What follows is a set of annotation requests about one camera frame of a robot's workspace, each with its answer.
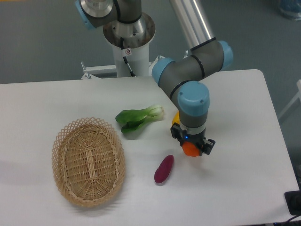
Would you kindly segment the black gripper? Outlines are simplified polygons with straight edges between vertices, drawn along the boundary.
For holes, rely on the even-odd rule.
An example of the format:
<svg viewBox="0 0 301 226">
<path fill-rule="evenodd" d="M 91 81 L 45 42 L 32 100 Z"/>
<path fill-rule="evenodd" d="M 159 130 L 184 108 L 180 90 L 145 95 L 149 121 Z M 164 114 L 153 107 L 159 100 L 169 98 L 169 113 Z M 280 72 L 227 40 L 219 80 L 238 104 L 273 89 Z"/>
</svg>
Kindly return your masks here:
<svg viewBox="0 0 301 226">
<path fill-rule="evenodd" d="M 198 134 L 189 134 L 187 130 L 181 130 L 178 123 L 174 123 L 170 130 L 172 137 L 180 143 L 180 146 L 183 146 L 185 142 L 188 142 L 196 147 L 200 147 L 200 156 L 203 154 L 209 155 L 215 145 L 215 140 L 205 139 L 206 129 Z"/>
</svg>

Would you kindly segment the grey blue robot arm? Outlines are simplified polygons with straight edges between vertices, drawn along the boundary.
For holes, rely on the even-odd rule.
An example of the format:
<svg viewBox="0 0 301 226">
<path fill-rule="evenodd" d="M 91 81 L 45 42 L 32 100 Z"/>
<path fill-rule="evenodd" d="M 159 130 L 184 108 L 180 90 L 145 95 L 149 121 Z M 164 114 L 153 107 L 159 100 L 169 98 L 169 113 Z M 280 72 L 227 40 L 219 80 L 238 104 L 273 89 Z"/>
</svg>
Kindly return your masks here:
<svg viewBox="0 0 301 226">
<path fill-rule="evenodd" d="M 210 154 L 215 141 L 206 139 L 210 105 L 208 88 L 200 81 L 230 65 L 231 47 L 211 31 L 199 0 L 173 0 L 191 54 L 181 61 L 165 57 L 149 62 L 155 24 L 139 0 L 77 0 L 75 6 L 88 29 L 103 28 L 112 46 L 118 77 L 152 75 L 179 111 L 172 137 L 189 156 Z"/>
</svg>

